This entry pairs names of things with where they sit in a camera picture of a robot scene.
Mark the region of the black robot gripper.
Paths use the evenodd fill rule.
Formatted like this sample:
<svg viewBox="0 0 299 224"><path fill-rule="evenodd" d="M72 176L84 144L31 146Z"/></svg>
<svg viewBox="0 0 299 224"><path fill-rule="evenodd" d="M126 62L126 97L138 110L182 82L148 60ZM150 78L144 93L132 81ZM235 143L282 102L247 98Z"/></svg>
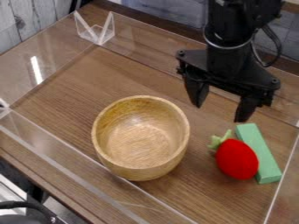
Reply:
<svg viewBox="0 0 299 224"><path fill-rule="evenodd" d="M273 104L281 80L255 62L249 46L229 50L213 46L206 50L180 49L175 58L179 60L178 74L198 108L206 101L210 86L242 96L235 123L245 123L258 106Z"/></svg>

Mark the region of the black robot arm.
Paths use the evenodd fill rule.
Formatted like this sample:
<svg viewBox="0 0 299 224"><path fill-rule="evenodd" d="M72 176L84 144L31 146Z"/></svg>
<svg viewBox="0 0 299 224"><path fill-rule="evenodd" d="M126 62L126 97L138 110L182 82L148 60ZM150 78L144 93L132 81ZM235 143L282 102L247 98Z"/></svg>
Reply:
<svg viewBox="0 0 299 224"><path fill-rule="evenodd" d="M205 50L176 52L191 103L201 106L210 87L241 97L234 121L243 123L257 108L273 104L281 80L267 71L254 47L258 32L265 32L281 47L282 42L269 26L281 16L285 0L210 0L209 22L203 28Z"/></svg>

